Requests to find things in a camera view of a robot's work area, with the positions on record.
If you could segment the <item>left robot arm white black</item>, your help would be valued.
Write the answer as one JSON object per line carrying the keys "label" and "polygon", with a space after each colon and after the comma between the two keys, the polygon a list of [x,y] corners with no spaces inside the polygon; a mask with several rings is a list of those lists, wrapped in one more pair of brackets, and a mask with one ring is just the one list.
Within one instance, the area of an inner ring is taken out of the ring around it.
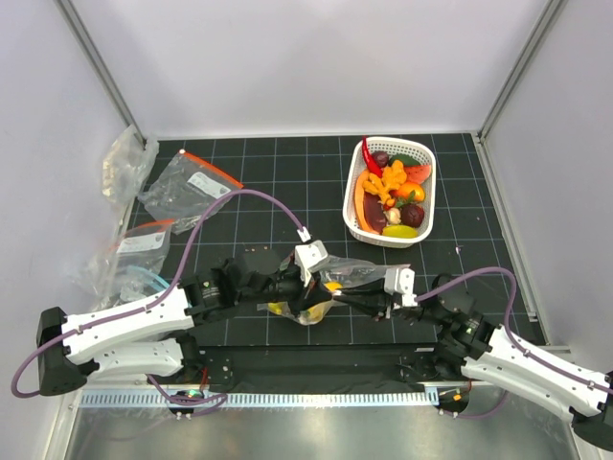
{"label": "left robot arm white black", "polygon": [[224,320],[243,305],[286,303],[298,317],[330,300],[318,272],[328,261],[328,251],[316,243],[297,246],[286,261],[269,250],[245,252],[167,291],[102,312],[47,309],[36,334],[39,393],[50,397],[83,387],[102,369],[97,354],[117,345]]}

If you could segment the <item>yellow toy corn cob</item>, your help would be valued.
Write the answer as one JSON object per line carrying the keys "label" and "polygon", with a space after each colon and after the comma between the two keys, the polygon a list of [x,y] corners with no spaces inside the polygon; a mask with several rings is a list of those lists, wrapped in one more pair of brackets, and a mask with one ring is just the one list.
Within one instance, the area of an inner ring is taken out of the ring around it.
{"label": "yellow toy corn cob", "polygon": [[337,290],[341,290],[342,289],[342,285],[336,282],[326,282],[325,283],[325,287],[327,290],[329,290],[330,292],[334,292]]}

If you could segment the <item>yellow toy banana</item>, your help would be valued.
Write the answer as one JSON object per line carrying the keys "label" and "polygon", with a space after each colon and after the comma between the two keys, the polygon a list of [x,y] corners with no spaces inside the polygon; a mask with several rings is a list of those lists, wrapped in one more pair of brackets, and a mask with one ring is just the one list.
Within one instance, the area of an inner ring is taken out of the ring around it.
{"label": "yellow toy banana", "polygon": [[266,309],[271,313],[290,319],[302,326],[315,325],[321,322],[332,307],[332,302],[319,303],[299,313],[292,313],[286,302],[268,303]]}

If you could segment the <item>clear pink-dotted zip bag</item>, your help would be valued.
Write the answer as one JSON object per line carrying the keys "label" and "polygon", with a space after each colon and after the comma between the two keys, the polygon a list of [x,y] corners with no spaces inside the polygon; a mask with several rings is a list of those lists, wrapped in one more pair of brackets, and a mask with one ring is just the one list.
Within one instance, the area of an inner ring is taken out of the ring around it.
{"label": "clear pink-dotted zip bag", "polygon": [[[321,266],[320,275],[324,285],[326,282],[336,282],[341,284],[342,288],[356,288],[377,282],[379,280],[384,281],[387,268],[401,265],[408,264],[376,265],[371,262],[360,261],[357,259],[329,256],[328,261]],[[340,303],[334,300],[325,302],[332,302],[331,308],[340,306]],[[268,303],[257,304],[257,310],[268,311],[266,309],[267,304]]]}

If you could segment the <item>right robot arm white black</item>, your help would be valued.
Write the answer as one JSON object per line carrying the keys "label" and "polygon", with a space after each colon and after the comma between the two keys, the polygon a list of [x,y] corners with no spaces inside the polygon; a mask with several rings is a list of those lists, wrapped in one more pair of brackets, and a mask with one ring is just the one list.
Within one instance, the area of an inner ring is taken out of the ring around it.
{"label": "right robot arm white black", "polygon": [[402,267],[390,268],[384,278],[366,285],[337,288],[331,295],[371,317],[387,318],[396,313],[438,326],[431,356],[438,377],[494,384],[569,423],[583,441],[611,450],[611,374],[575,365],[533,345],[511,330],[508,317],[497,326],[488,322],[463,289],[466,281],[485,274],[506,276],[510,294],[517,292],[514,275],[492,266],[459,277],[442,274],[430,291],[417,295],[412,290],[412,270]]}

